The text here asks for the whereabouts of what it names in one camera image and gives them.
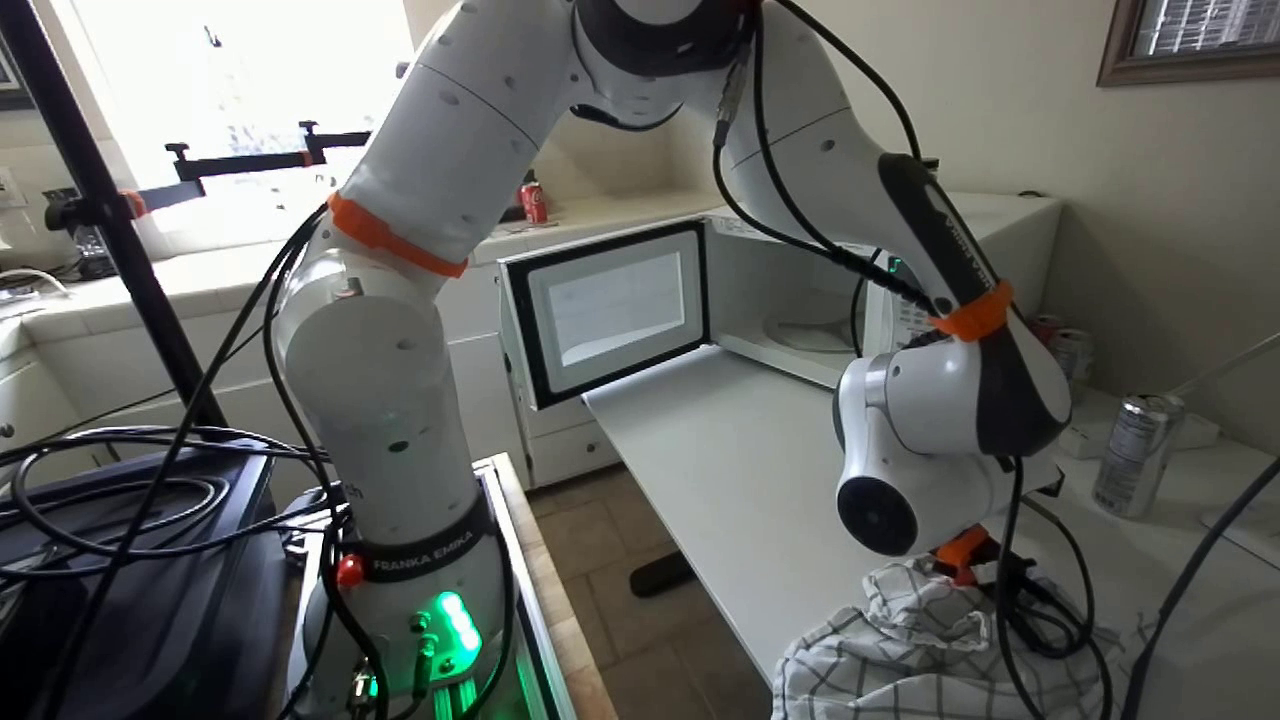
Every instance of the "picture frame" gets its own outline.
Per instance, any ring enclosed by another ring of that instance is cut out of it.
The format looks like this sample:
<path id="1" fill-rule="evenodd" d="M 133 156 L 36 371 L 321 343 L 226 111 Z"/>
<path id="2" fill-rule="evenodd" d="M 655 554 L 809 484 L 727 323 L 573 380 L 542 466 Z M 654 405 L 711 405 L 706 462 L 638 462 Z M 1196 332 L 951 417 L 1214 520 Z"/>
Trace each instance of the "picture frame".
<path id="1" fill-rule="evenodd" d="M 1275 24 L 1275 0 L 1115 0 L 1096 85 L 1280 74 Z"/>
<path id="2" fill-rule="evenodd" d="M 33 108 L 24 81 L 13 67 L 10 42 L 0 42 L 0 111 Z"/>

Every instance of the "microwave window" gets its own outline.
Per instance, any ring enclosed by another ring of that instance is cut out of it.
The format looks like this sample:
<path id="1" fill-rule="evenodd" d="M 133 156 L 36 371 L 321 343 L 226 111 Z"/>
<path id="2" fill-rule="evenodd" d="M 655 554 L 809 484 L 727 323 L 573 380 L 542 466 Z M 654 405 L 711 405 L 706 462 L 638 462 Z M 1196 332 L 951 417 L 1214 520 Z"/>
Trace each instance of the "microwave window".
<path id="1" fill-rule="evenodd" d="M 565 366 L 687 323 L 681 252 L 559 279 L 547 300 Z"/>

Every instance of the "green light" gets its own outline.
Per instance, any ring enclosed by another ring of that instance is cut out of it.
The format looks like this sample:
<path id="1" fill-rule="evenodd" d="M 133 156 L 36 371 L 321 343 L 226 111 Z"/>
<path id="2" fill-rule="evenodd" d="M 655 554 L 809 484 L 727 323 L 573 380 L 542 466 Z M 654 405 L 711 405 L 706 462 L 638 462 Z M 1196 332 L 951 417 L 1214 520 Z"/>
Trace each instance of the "green light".
<path id="1" fill-rule="evenodd" d="M 425 631 L 419 656 L 429 659 L 429 683 L 451 683 L 467 676 L 480 659 L 480 631 L 477 621 L 456 591 L 431 595 L 417 613 L 417 626 Z"/>

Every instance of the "metal pole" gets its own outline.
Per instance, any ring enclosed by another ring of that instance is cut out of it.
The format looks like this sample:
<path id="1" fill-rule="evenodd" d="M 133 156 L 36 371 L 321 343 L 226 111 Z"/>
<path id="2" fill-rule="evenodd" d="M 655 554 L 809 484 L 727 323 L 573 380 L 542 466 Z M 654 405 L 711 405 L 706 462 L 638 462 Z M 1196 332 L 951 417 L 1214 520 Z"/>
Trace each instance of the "metal pole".
<path id="1" fill-rule="evenodd" d="M 75 97 L 57 67 L 57 57 L 42 30 L 42 21 L 33 10 L 33 0 L 18 0 L 0 10 L 0 30 L 13 50 L 18 74 L 24 81 L 30 97 L 36 100 L 54 142 L 61 146 L 72 179 L 79 184 L 84 203 L 97 215 L 97 226 L 105 232 L 105 243 L 112 252 L 112 264 L 160 353 L 160 364 L 172 375 L 172 386 L 192 405 L 195 422 L 229 422 L 226 410 L 217 409 L 214 390 L 201 390 L 201 361 L 190 343 L 184 323 L 177 320 L 154 260 L 133 232 L 133 210 L 126 195 L 112 184 L 112 173 L 105 156 L 92 142 L 92 132 L 75 108 Z"/>

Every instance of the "metal can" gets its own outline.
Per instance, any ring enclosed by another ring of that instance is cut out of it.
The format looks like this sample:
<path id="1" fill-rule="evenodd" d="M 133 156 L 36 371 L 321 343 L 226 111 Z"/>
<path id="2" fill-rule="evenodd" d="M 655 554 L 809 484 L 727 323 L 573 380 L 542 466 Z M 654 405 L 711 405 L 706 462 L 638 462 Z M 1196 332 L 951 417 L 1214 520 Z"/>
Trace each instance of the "metal can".
<path id="1" fill-rule="evenodd" d="M 1149 517 L 1170 466 L 1170 440 L 1183 417 L 1181 394 L 1127 394 L 1111 422 L 1094 497 L 1115 517 Z"/>

